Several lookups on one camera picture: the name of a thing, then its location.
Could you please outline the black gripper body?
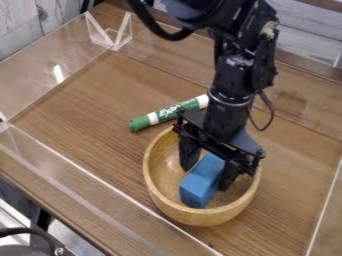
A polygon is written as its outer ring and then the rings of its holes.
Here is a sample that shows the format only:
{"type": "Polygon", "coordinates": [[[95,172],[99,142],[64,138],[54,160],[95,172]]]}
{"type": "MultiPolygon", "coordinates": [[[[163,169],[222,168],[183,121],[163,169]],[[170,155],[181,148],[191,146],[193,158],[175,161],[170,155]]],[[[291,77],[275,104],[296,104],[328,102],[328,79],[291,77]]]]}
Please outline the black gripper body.
{"type": "Polygon", "coordinates": [[[209,105],[205,113],[190,109],[178,110],[173,130],[197,139],[202,150],[207,150],[225,162],[235,161],[245,167],[245,173],[254,176],[266,151],[251,138],[246,123],[251,114],[254,96],[225,98],[209,91],[209,105]]]}

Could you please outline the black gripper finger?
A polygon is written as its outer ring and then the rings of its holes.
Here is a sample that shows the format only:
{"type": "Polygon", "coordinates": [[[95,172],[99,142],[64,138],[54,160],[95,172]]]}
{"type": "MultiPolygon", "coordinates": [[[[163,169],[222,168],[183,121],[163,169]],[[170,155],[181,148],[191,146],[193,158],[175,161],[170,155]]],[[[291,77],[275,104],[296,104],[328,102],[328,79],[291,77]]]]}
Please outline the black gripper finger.
{"type": "Polygon", "coordinates": [[[181,167],[185,171],[189,171],[199,160],[202,146],[197,139],[185,134],[181,135],[179,139],[181,167]]]}
{"type": "Polygon", "coordinates": [[[218,189],[226,191],[235,182],[239,175],[245,173],[245,167],[241,163],[230,160],[225,162],[225,167],[218,179],[218,189]]]}

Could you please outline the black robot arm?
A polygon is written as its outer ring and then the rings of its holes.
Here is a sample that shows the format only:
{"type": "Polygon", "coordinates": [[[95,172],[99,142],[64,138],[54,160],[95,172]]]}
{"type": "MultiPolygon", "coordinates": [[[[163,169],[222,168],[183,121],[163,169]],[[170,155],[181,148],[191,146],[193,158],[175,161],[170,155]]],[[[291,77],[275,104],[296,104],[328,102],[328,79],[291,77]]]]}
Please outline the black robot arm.
{"type": "Polygon", "coordinates": [[[246,124],[254,121],[251,108],[257,98],[274,106],[265,89],[274,85],[278,74],[277,11],[267,0],[165,0],[169,15],[182,26],[170,33],[141,0],[127,2],[150,31],[169,41],[181,41],[203,28],[213,32],[215,76],[207,90],[207,111],[179,108],[174,131],[179,135],[185,170],[194,167],[203,150],[223,160],[217,184],[225,191],[241,175],[257,174],[266,157],[246,124]]]}

